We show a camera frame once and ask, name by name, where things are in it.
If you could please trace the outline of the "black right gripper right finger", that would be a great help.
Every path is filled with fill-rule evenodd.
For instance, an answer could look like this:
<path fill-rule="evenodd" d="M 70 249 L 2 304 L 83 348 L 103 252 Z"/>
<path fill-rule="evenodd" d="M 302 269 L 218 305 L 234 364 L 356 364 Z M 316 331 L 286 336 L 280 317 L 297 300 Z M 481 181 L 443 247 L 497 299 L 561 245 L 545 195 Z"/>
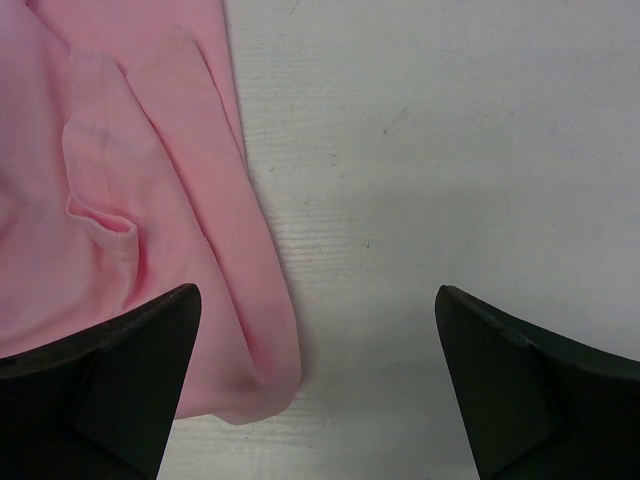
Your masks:
<path fill-rule="evenodd" d="M 638 478 L 638 362 L 454 286 L 435 318 L 480 478 Z"/>

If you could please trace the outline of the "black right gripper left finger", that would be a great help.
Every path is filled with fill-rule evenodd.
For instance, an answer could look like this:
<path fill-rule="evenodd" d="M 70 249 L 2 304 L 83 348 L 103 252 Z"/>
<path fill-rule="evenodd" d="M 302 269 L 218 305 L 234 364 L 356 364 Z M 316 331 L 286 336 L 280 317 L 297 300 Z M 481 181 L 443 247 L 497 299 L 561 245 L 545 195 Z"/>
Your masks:
<path fill-rule="evenodd" d="M 181 285 L 1 361 L 4 479 L 157 477 L 201 317 Z"/>

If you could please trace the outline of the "pink t shirt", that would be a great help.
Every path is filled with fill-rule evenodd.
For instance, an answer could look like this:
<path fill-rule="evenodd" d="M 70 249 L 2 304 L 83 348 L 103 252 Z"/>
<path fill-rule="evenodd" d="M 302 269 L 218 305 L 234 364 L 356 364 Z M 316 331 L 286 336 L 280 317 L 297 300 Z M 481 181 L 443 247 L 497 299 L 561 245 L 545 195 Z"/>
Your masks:
<path fill-rule="evenodd" d="M 177 408 L 231 424 L 299 389 L 296 319 L 248 178 L 219 1 L 1 5 L 1 353 L 202 296 Z"/>

